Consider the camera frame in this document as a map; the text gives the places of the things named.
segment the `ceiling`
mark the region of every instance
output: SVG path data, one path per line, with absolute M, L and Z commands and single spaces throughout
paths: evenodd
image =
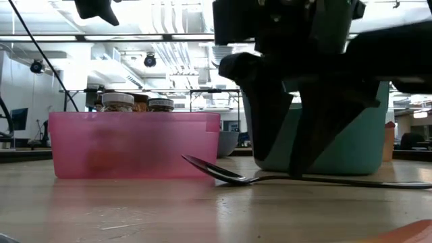
M 179 32 L 175 20 L 171 23 L 166 21 L 167 12 L 164 10 L 168 4 L 172 6 L 175 14 L 176 7 L 181 7 L 182 21 L 181 26 L 186 33 L 203 33 L 212 29 L 213 16 L 211 15 L 211 0 L 123 0 L 121 3 L 112 3 L 113 10 L 119 19 L 119 26 L 111 26 L 99 18 L 89 20 L 81 20 L 78 17 L 74 1 L 60 0 L 17 0 L 16 5 L 26 21 L 29 29 L 33 34 L 152 34 L 157 32 L 170 32 L 169 25 L 175 27 L 174 31 Z M 410 22 L 420 22 L 431 18 L 431 14 L 425 0 L 401 0 L 400 5 L 394 8 L 395 0 L 375 0 L 364 1 L 367 4 L 367 10 L 364 18 L 355 20 L 352 23 L 350 32 L 353 34 L 385 28 L 388 26 L 403 25 Z M 158 20 L 155 20 L 155 15 L 161 13 Z M 25 34 L 22 25 L 13 15 L 12 9 L 7 0 L 0 0 L 0 35 Z M 76 54 L 82 48 L 88 48 L 91 44 L 87 43 L 43 43 L 41 47 L 44 51 L 61 51 L 67 54 L 67 59 L 74 61 Z M 208 47 L 211 43 L 184 43 L 190 57 L 190 65 L 193 76 L 189 78 L 189 83 L 200 86 L 201 88 L 226 87 L 235 88 L 236 85 L 225 78 L 217 75 L 215 66 L 211 64 L 211 55 L 209 55 Z M 166 65 L 155 50 L 160 49 L 153 43 L 106 43 L 106 50 L 116 48 L 121 53 L 121 64 L 127 67 L 128 72 L 132 72 L 144 82 L 152 81 L 157 88 L 173 88 L 173 84 L 177 84 L 175 88 L 190 88 L 187 84 L 181 85 L 185 81 L 185 77 L 169 76 L 172 74 L 170 70 L 173 68 Z M 172 44 L 165 48 L 174 49 L 173 55 L 180 58 L 180 52 L 175 51 Z M 20 43 L 13 46 L 14 51 L 20 52 L 24 50 L 26 53 L 37 51 L 32 44 Z M 155 67 L 145 67 L 144 58 L 149 52 L 155 52 L 157 64 Z M 235 51 L 253 52 L 253 45 L 240 45 L 235 48 Z M 29 58 L 30 55 L 20 56 L 21 58 Z M 63 61 L 57 62 L 57 68 L 62 68 L 65 65 Z M 101 70 L 92 70 L 89 75 L 89 82 L 102 82 L 104 85 L 110 85 L 115 80 L 95 78 L 95 74 L 101 73 Z M 393 94 L 393 97 L 400 97 L 402 94 Z M 235 105 L 236 102 L 228 94 L 223 97 L 213 98 L 213 104 L 216 106 Z M 226 99 L 225 104 L 222 104 L 219 99 Z M 410 102 L 410 96 L 396 98 L 397 103 L 403 105 Z

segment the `spice jar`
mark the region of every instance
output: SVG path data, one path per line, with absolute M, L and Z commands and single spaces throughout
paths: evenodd
M 174 110 L 174 101 L 164 98 L 148 100 L 148 111 L 150 112 L 171 112 Z
M 122 93 L 106 93 L 102 96 L 103 112 L 132 112 L 134 97 Z
M 146 112 L 147 111 L 147 100 L 148 96 L 145 94 L 129 94 L 134 97 L 135 103 L 132 108 L 133 112 Z

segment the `wooden table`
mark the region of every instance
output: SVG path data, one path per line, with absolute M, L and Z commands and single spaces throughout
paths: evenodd
M 251 157 L 219 165 L 253 176 Z M 370 180 L 432 181 L 432 163 L 386 163 Z M 339 242 L 432 219 L 428 190 L 272 181 L 56 180 L 51 161 L 0 165 L 0 232 L 21 243 Z

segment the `teal bucket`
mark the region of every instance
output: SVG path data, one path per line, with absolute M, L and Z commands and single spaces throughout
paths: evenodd
M 383 160 L 384 124 L 388 98 L 389 84 L 382 82 L 377 93 L 377 99 L 381 101 L 381 105 L 378 108 L 365 109 L 336 136 L 307 173 L 340 176 L 375 173 Z M 248 131 L 252 131 L 250 107 L 246 97 L 244 97 L 244 108 Z M 256 164 L 261 169 L 278 172 L 288 171 L 291 149 L 301 114 L 301 105 L 292 104 L 267 158 L 264 161 L 255 159 Z

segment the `white ceiling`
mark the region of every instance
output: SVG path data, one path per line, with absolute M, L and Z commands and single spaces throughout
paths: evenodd
M 211 13 L 209 7 L 212 0 L 172 0 L 181 2 L 183 10 L 183 26 L 186 32 L 199 33 L 205 31 L 202 11 L 207 15 Z M 142 34 L 153 33 L 152 5 L 159 4 L 159 0 L 122 1 L 112 3 L 120 25 L 111 26 L 99 18 L 81 20 L 78 17 L 73 1 L 60 0 L 17 0 L 20 10 L 29 29 L 34 34 Z M 420 22 L 431 18 L 428 5 L 425 0 L 401 0 L 400 6 L 394 8 L 395 0 L 364 1 L 367 4 L 364 18 L 352 23 L 351 32 L 363 32 L 388 26 L 403 25 L 409 22 Z M 211 17 L 207 16 L 207 24 L 211 24 Z M 0 34 L 25 34 L 19 20 L 12 14 L 12 9 L 7 0 L 0 0 Z M 195 68 L 214 67 L 209 65 L 206 48 L 199 43 L 188 43 L 189 54 Z M 79 43 L 43 43 L 41 47 L 46 51 L 64 51 L 73 59 L 80 48 L 88 44 Z M 16 48 L 26 51 L 36 51 L 31 44 L 16 44 Z M 154 51 L 151 43 L 110 43 L 108 49 L 116 48 L 123 54 L 123 63 L 126 64 L 139 77 L 165 78 L 167 67 L 162 61 L 158 61 L 156 67 L 147 68 L 143 65 L 145 53 Z M 253 51 L 253 46 L 245 46 L 241 49 Z M 232 82 L 217 76 L 216 70 L 211 70 L 204 77 L 213 79 L 218 84 Z

